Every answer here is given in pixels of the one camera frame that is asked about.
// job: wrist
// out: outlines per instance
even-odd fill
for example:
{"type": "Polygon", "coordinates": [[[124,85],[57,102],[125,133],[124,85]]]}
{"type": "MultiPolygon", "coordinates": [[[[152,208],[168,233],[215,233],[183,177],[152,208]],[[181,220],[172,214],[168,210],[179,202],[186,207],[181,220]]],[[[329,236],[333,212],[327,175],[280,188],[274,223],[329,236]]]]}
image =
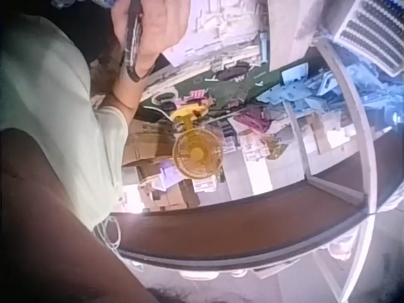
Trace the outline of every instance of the wrist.
{"type": "Polygon", "coordinates": [[[136,74],[138,74],[138,76],[140,78],[146,76],[146,74],[149,72],[149,70],[155,64],[157,57],[158,57],[158,54],[154,54],[154,55],[139,54],[136,59],[136,65],[134,67],[136,74]]]}
{"type": "Polygon", "coordinates": [[[115,97],[120,100],[124,105],[132,108],[132,103],[134,100],[141,98],[141,94],[145,88],[145,81],[141,80],[139,82],[134,82],[126,71],[125,65],[121,68],[119,77],[114,83],[112,88],[112,93],[115,97]]]}

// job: yellow fan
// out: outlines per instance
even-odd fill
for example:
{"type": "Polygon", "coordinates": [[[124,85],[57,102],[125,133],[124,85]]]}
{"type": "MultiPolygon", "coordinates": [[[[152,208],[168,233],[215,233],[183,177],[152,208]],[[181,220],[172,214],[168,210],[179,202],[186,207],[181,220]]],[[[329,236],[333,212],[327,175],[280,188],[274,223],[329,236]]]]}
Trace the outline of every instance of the yellow fan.
{"type": "Polygon", "coordinates": [[[220,170],[223,146],[210,131],[194,128],[193,117],[194,114],[181,116],[186,131],[175,141],[172,156],[175,166],[184,176],[205,179],[220,170]]]}

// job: clutter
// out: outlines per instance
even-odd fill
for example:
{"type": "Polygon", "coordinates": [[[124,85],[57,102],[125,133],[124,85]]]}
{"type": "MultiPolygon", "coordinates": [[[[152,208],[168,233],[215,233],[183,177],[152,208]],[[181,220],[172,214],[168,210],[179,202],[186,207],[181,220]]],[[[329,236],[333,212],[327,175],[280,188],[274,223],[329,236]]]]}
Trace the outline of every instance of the clutter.
{"type": "Polygon", "coordinates": [[[274,136],[263,136],[261,140],[268,147],[269,155],[266,156],[268,160],[276,160],[288,147],[287,144],[280,143],[274,136]]]}
{"type": "Polygon", "coordinates": [[[308,89],[310,89],[313,95],[317,94],[323,77],[324,69],[321,68],[316,76],[313,76],[304,82],[304,84],[307,86],[308,89]]]}
{"type": "Polygon", "coordinates": [[[306,87],[303,81],[300,81],[285,86],[277,84],[258,96],[257,100],[276,105],[283,102],[283,100],[295,102],[311,95],[312,92],[306,87]]]}
{"type": "Polygon", "coordinates": [[[279,142],[279,144],[281,143],[289,145],[295,140],[295,135],[293,134],[293,130],[290,124],[280,131],[270,134],[270,136],[273,136],[276,139],[276,142],[279,142]]]}
{"type": "Polygon", "coordinates": [[[175,67],[230,45],[251,42],[268,29],[266,0],[191,0],[187,32],[163,55],[175,67]]]}
{"type": "MultiPolygon", "coordinates": [[[[347,67],[348,73],[351,75],[356,85],[362,88],[371,89],[384,89],[385,86],[372,74],[369,69],[361,62],[351,64],[347,67]]],[[[335,80],[334,74],[331,71],[324,73],[323,80],[319,86],[317,96],[323,96],[330,90],[333,90],[338,86],[335,80]]]]}
{"type": "Polygon", "coordinates": [[[193,90],[189,92],[191,99],[202,99],[205,97],[206,90],[193,90]]]}
{"type": "Polygon", "coordinates": [[[262,280],[262,279],[268,278],[269,276],[276,275],[277,273],[281,272],[282,270],[287,269],[288,267],[291,267],[293,264],[295,264],[299,260],[300,259],[294,259],[294,260],[286,261],[284,263],[273,265],[273,266],[255,268],[252,270],[252,272],[255,273],[257,275],[257,277],[262,280]]]}
{"type": "Polygon", "coordinates": [[[266,71],[263,71],[262,73],[259,73],[256,76],[254,76],[254,79],[258,79],[258,78],[260,78],[262,76],[265,76],[265,75],[266,75],[266,71]]]}
{"type": "Polygon", "coordinates": [[[136,184],[123,186],[122,199],[112,210],[118,213],[141,213],[145,207],[141,198],[140,188],[136,184]]]}
{"type": "Polygon", "coordinates": [[[309,63],[303,63],[301,65],[282,71],[282,80],[285,85],[289,85],[300,80],[306,80],[308,76],[309,63]]]}
{"type": "Polygon", "coordinates": [[[175,87],[168,87],[165,90],[155,94],[151,97],[152,104],[161,105],[164,102],[175,102],[179,98],[178,91],[175,87]]]}
{"type": "Polygon", "coordinates": [[[159,177],[152,180],[151,186],[160,191],[167,191],[168,188],[184,180],[184,176],[179,172],[171,160],[160,163],[159,177]]]}
{"type": "Polygon", "coordinates": [[[331,145],[327,138],[327,132],[324,130],[323,121],[317,113],[313,113],[310,116],[307,116],[307,123],[310,125],[314,140],[317,146],[317,152],[319,155],[331,150],[331,145]]]}
{"type": "Polygon", "coordinates": [[[359,227],[354,227],[329,244],[321,247],[321,249],[327,249],[330,256],[336,260],[346,261],[351,257],[358,233],[359,227]]]}
{"type": "Polygon", "coordinates": [[[116,0],[92,0],[92,1],[94,3],[97,3],[99,6],[102,6],[103,8],[111,8],[116,2],[116,0]]]}
{"type": "Polygon", "coordinates": [[[397,208],[404,200],[404,181],[397,187],[394,193],[383,203],[379,212],[390,211],[397,208]]]}
{"type": "Polygon", "coordinates": [[[247,98],[247,90],[243,89],[243,87],[239,88],[230,97],[230,100],[226,103],[226,105],[223,108],[236,109],[246,101],[246,98],[247,98]]]}
{"type": "Polygon", "coordinates": [[[132,120],[124,147],[123,165],[136,165],[141,160],[158,163],[172,156],[175,138],[169,123],[132,120]]]}
{"type": "Polygon", "coordinates": [[[140,184],[140,176],[136,166],[122,168],[122,183],[124,186],[140,184]]]}
{"type": "Polygon", "coordinates": [[[184,271],[179,272],[180,276],[185,280],[190,281],[210,281],[214,280],[219,276],[217,271],[184,271]]]}
{"type": "Polygon", "coordinates": [[[141,196],[145,208],[150,211],[195,208],[200,204],[191,180],[183,180],[169,187],[166,192],[144,187],[141,196]]]}
{"type": "Polygon", "coordinates": [[[190,117],[191,121],[195,121],[208,113],[209,103],[209,100],[207,100],[206,103],[199,102],[198,100],[188,102],[186,105],[182,105],[172,112],[170,120],[182,124],[185,117],[190,117]]]}
{"type": "Polygon", "coordinates": [[[248,107],[238,116],[234,116],[234,120],[260,133],[266,133],[271,126],[271,117],[266,115],[265,111],[258,106],[248,107]]]}
{"type": "Polygon", "coordinates": [[[155,163],[143,163],[137,166],[140,184],[151,183],[160,178],[160,167],[155,163]]]}
{"type": "Polygon", "coordinates": [[[312,44],[324,0],[268,0],[270,71],[304,57],[312,44]]]}
{"type": "Polygon", "coordinates": [[[192,180],[192,184],[195,193],[201,193],[201,192],[212,193],[213,191],[216,191],[217,178],[215,175],[213,175],[209,178],[202,180],[192,180]]]}
{"type": "Polygon", "coordinates": [[[299,99],[292,103],[292,108],[294,112],[302,112],[304,109],[307,108],[307,103],[303,99],[299,99]]]}
{"type": "Polygon", "coordinates": [[[237,150],[237,133],[227,119],[209,123],[205,128],[221,139],[224,154],[232,153],[237,150]]]}
{"type": "Polygon", "coordinates": [[[259,49],[261,51],[261,62],[268,62],[268,44],[270,42],[270,38],[268,36],[268,32],[260,32],[259,33],[259,49]]]}
{"type": "Polygon", "coordinates": [[[241,150],[247,161],[256,162],[270,155],[270,150],[261,139],[262,136],[251,129],[239,133],[241,150]]]}
{"type": "Polygon", "coordinates": [[[206,81],[206,82],[218,82],[219,79],[216,79],[216,75],[214,75],[212,78],[205,78],[204,81],[206,81]]]}
{"type": "Polygon", "coordinates": [[[251,66],[248,62],[236,62],[232,66],[226,66],[222,70],[216,72],[219,81],[241,82],[249,72],[251,66]]]}
{"type": "Polygon", "coordinates": [[[309,97],[306,97],[304,99],[304,101],[306,101],[306,103],[308,104],[308,106],[311,109],[318,110],[320,112],[325,112],[328,110],[327,101],[324,99],[317,98],[314,96],[309,96],[309,97]]]}
{"type": "Polygon", "coordinates": [[[52,0],[51,4],[55,7],[55,8],[68,8],[69,6],[71,6],[74,2],[76,2],[76,0],[52,0]]]}

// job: cardboard box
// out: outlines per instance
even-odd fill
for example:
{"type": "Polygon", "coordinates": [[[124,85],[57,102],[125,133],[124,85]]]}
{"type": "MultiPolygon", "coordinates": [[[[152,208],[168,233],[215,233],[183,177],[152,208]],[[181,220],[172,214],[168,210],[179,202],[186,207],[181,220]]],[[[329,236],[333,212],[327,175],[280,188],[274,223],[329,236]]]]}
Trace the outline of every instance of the cardboard box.
{"type": "Polygon", "coordinates": [[[167,199],[169,201],[169,205],[186,205],[178,184],[168,188],[167,199]]]}
{"type": "Polygon", "coordinates": [[[178,186],[181,190],[182,200],[190,208],[198,207],[201,204],[198,195],[194,191],[194,185],[192,184],[192,180],[186,179],[178,183],[178,186]]]}
{"type": "Polygon", "coordinates": [[[162,211],[162,208],[157,206],[157,207],[149,208],[149,211],[154,213],[156,211],[162,211]]]}
{"type": "Polygon", "coordinates": [[[167,193],[163,191],[153,191],[153,200],[159,207],[170,205],[167,193]]]}
{"type": "Polygon", "coordinates": [[[154,200],[151,199],[150,193],[146,188],[139,187],[139,194],[140,194],[140,200],[145,205],[145,208],[157,207],[156,202],[154,202],[154,200]]]}
{"type": "Polygon", "coordinates": [[[186,210],[188,208],[187,204],[178,204],[178,205],[170,205],[166,206],[164,210],[186,210]]]}
{"type": "Polygon", "coordinates": [[[122,168],[122,183],[124,186],[140,184],[140,176],[139,176],[138,168],[135,166],[123,167],[122,168]]]}
{"type": "Polygon", "coordinates": [[[122,164],[141,160],[160,162],[171,158],[175,137],[169,123],[149,123],[132,120],[124,148],[122,164]]]}
{"type": "Polygon", "coordinates": [[[331,145],[328,141],[327,132],[325,131],[322,118],[317,113],[314,113],[307,116],[306,121],[313,131],[313,136],[319,155],[331,150],[331,145]]]}
{"type": "Polygon", "coordinates": [[[154,179],[160,178],[160,167],[155,163],[144,163],[137,166],[140,184],[153,182],[154,179]]]}

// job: sleeve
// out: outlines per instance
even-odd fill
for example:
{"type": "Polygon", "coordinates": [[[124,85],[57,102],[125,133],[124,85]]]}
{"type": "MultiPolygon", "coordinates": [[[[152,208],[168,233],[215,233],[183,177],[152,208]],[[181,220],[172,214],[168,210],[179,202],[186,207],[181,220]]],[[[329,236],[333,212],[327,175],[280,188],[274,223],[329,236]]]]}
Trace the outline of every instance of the sleeve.
{"type": "Polygon", "coordinates": [[[105,151],[115,190],[122,193],[122,157],[128,138],[128,124],[121,111],[105,106],[95,111],[102,135],[105,151]]]}

